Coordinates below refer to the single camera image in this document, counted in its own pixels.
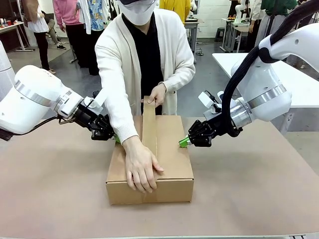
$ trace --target pink shirt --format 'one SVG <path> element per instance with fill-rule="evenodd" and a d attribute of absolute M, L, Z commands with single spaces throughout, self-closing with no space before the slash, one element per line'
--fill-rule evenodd
<path fill-rule="evenodd" d="M 74 17 L 77 0 L 53 0 L 54 14 L 59 26 L 81 24 L 79 21 L 79 12 Z"/>

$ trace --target blue patterned shirt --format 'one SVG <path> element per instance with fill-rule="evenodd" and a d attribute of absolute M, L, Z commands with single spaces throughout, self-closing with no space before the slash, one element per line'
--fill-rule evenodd
<path fill-rule="evenodd" d="M 91 29 L 93 31 L 101 31 L 104 29 L 102 0 L 87 0 L 91 17 Z"/>

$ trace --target workbench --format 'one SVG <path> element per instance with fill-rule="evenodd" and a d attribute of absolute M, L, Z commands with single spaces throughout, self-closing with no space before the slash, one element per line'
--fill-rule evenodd
<path fill-rule="evenodd" d="M 204 23 L 202 19 L 198 19 L 198 21 L 186 21 L 185 28 L 190 29 L 190 37 L 191 37 L 191 50 L 194 53 L 194 63 L 197 63 L 196 60 L 196 46 L 197 46 L 197 31 L 198 25 Z"/>
<path fill-rule="evenodd" d="M 227 18 L 222 18 L 222 20 L 226 23 L 223 35 L 223 43 L 220 46 L 220 49 L 222 49 L 224 52 L 234 52 L 235 43 L 238 42 L 236 48 L 236 52 L 238 53 L 242 37 L 248 35 L 249 24 L 234 24 L 233 20 L 228 20 Z"/>
<path fill-rule="evenodd" d="M 0 28 L 0 34 L 5 33 L 7 31 L 16 30 L 16 34 L 18 35 L 18 39 L 19 39 L 19 42 L 20 42 L 20 45 L 21 45 L 21 49 L 16 50 L 16 51 L 34 51 L 33 49 L 26 49 L 24 47 L 24 44 L 22 42 L 22 39 L 21 39 L 21 36 L 20 36 L 20 33 L 19 33 L 19 29 L 18 29 L 18 27 L 20 27 L 22 24 L 23 24 L 23 22 L 18 22 L 16 24 L 12 24 L 11 26 L 6 26 L 6 27 L 3 27 L 3 28 Z"/>
<path fill-rule="evenodd" d="M 185 131 L 196 119 L 183 119 Z M 114 142 L 90 138 L 75 123 L 52 121 L 5 145 L 0 154 L 0 237 L 319 232 L 319 177 L 271 123 L 257 120 L 238 138 L 217 137 L 211 148 L 190 146 L 191 203 L 110 206 L 105 181 Z"/>
<path fill-rule="evenodd" d="M 243 61 L 247 53 L 214 53 L 212 55 L 231 78 L 231 69 L 236 62 Z M 283 61 L 273 63 L 272 66 L 285 88 L 292 93 L 291 108 L 285 114 L 280 127 L 280 132 L 285 134 L 298 108 L 319 108 L 319 82 Z"/>

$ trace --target box lid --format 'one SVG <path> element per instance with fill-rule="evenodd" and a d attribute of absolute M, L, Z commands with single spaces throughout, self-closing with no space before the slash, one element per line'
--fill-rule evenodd
<path fill-rule="evenodd" d="M 142 136 L 143 117 L 134 117 L 135 127 Z M 158 161 L 164 172 L 155 173 L 157 180 L 193 179 L 187 148 L 179 147 L 179 140 L 185 137 L 180 116 L 156 116 Z M 107 182 L 126 182 L 125 151 L 116 144 L 112 155 Z"/>

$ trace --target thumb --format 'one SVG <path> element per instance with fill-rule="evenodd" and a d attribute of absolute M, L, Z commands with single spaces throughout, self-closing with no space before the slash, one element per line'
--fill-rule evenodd
<path fill-rule="evenodd" d="M 156 159 L 154 154 L 152 154 L 152 165 L 153 165 L 154 169 L 156 169 L 156 171 L 164 172 L 164 169 L 160 166 L 160 164 L 159 164 L 159 162 Z"/>
<path fill-rule="evenodd" d="M 152 90 L 152 93 L 149 97 L 148 103 L 152 103 L 154 101 L 154 98 L 156 97 L 156 91 Z"/>

